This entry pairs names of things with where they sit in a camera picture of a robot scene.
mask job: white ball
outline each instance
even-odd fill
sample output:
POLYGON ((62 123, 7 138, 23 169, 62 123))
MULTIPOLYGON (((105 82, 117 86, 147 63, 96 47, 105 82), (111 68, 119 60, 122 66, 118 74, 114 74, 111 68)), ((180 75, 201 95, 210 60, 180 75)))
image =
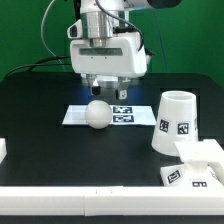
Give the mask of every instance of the white ball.
POLYGON ((92 128, 102 129, 107 127, 113 117, 113 112, 109 104, 101 100, 90 102, 85 111, 86 122, 92 128))

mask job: white plastic housing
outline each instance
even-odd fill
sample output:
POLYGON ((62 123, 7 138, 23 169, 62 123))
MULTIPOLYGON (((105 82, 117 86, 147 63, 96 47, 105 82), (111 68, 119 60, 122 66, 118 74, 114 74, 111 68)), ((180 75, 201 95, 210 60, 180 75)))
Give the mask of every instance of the white plastic housing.
MULTIPOLYGON (((103 8, 108 11, 124 11, 123 0, 99 0, 103 8)), ((82 0, 80 13, 99 12, 101 11, 96 5, 95 0, 82 0)))
POLYGON ((147 0, 128 0, 124 2, 125 8, 130 9, 144 9, 144 8, 152 8, 147 0))
POLYGON ((81 19, 79 19, 76 23, 74 23, 73 25, 71 25, 68 29, 67 29, 67 35, 69 39, 80 39, 83 36, 83 30, 82 30, 82 21, 81 19), (77 28, 77 36, 76 37, 72 37, 70 30, 72 29, 72 27, 76 26, 77 28))
POLYGON ((72 67, 76 73, 118 77, 140 77, 147 70, 144 47, 140 46, 138 33, 120 34, 108 38, 107 48, 120 48, 122 56, 81 55, 80 49, 91 49, 88 40, 73 40, 70 45, 72 67))

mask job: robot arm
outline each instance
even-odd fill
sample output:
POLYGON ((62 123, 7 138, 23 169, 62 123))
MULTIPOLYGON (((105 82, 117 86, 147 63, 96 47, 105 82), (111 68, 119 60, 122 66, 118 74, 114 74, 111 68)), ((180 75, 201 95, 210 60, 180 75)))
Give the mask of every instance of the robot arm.
POLYGON ((118 99, 126 99, 132 78, 144 76, 151 55, 146 54, 141 31, 125 11, 174 7, 181 0, 75 0, 78 21, 68 29, 72 66, 86 74, 93 94, 97 80, 116 77, 118 99))

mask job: black cable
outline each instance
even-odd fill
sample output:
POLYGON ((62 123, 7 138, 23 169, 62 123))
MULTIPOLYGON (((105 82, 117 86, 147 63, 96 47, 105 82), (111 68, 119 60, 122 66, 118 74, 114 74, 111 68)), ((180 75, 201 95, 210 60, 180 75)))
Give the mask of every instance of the black cable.
POLYGON ((78 21, 81 18, 80 8, 81 8, 81 0, 73 0, 74 9, 75 9, 75 19, 78 21))
POLYGON ((95 0, 95 2, 96 2, 96 4, 97 4, 97 6, 99 7, 99 9, 100 9, 102 12, 104 12, 106 15, 108 15, 108 16, 114 18, 114 19, 117 19, 117 20, 119 20, 119 21, 121 21, 121 22, 124 22, 124 23, 128 24, 130 27, 132 27, 134 30, 136 30, 136 31, 140 34, 140 37, 141 37, 141 44, 140 44, 140 47, 139 47, 139 49, 138 49, 138 51, 140 51, 140 50, 142 49, 143 45, 144 45, 144 39, 143 39, 143 33, 142 33, 142 31, 141 31, 140 29, 138 29, 138 28, 137 28, 134 24, 132 24, 131 22, 129 22, 129 21, 125 20, 125 19, 122 19, 122 18, 120 18, 120 17, 118 17, 118 16, 115 16, 115 15, 113 15, 112 13, 108 12, 106 9, 104 9, 104 8, 102 7, 102 5, 99 3, 98 0, 95 0))
POLYGON ((157 28, 157 31, 158 31, 158 36, 159 36, 160 46, 161 46, 161 49, 162 49, 163 61, 164 61, 166 73, 169 73, 166 53, 165 53, 164 44, 163 44, 162 35, 161 35, 161 30, 160 30, 160 27, 159 27, 159 22, 157 20, 157 16, 156 16, 155 10, 153 10, 153 16, 154 16, 156 28, 157 28))
POLYGON ((51 57, 51 58, 42 59, 42 60, 34 63, 34 66, 31 66, 27 70, 27 72, 31 72, 36 67, 36 65, 43 64, 43 63, 46 63, 46 62, 49 62, 49 61, 57 61, 57 60, 68 59, 68 58, 71 58, 71 56, 57 56, 57 57, 51 57))
POLYGON ((35 66, 35 67, 50 67, 50 66, 63 66, 63 65, 71 65, 70 63, 68 64, 47 64, 47 65, 41 65, 41 64, 30 64, 30 65, 23 65, 23 66, 19 66, 19 67, 16 67, 14 69, 12 69, 11 71, 9 71, 4 79, 7 79, 10 75, 12 75, 15 71, 17 70, 20 70, 20 69, 23 69, 23 68, 29 68, 29 67, 32 67, 32 66, 35 66))

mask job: white foam block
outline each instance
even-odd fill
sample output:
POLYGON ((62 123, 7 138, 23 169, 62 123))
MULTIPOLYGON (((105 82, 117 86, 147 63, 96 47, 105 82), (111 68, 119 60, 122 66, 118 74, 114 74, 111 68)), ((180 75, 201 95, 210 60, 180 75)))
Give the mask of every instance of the white foam block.
POLYGON ((85 195, 85 215, 123 215, 123 187, 97 187, 85 195))
POLYGON ((224 211, 222 188, 123 187, 114 189, 113 194, 104 193, 86 198, 86 216, 215 215, 224 211))
POLYGON ((6 143, 4 138, 0 138, 0 164, 5 158, 7 152, 6 152, 6 143))
POLYGON ((203 142, 175 142, 182 162, 222 162, 224 151, 214 139, 203 142))
POLYGON ((0 215, 85 215, 85 194, 93 188, 2 187, 0 215))
POLYGON ((206 164, 183 164, 161 168, 165 186, 223 189, 215 172, 206 164))

